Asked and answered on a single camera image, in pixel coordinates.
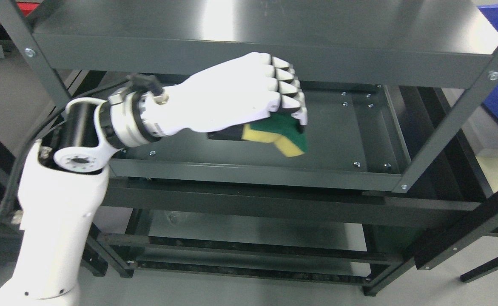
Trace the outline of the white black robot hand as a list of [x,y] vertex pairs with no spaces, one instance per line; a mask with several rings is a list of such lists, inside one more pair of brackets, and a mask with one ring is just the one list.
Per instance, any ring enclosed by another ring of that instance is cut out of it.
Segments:
[[305,95],[293,65],[251,52],[166,86],[165,101],[146,97],[139,105],[145,128],[156,137],[180,130],[216,132],[285,113],[302,130],[308,124]]

